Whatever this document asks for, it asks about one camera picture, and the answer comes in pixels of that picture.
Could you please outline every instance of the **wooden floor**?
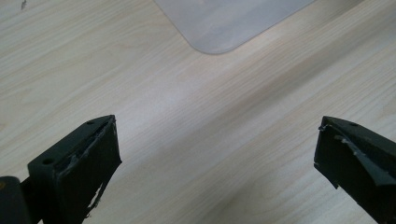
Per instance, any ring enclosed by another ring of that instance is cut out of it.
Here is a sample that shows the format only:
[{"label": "wooden floor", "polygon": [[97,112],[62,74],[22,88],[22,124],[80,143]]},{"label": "wooden floor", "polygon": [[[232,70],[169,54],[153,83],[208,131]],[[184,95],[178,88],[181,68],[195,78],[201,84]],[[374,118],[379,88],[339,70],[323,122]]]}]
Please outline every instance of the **wooden floor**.
[{"label": "wooden floor", "polygon": [[374,223],[313,166],[324,115],[396,140],[396,1],[317,0],[192,49],[150,0],[0,1],[0,175],[115,114],[123,164],[84,223]]}]

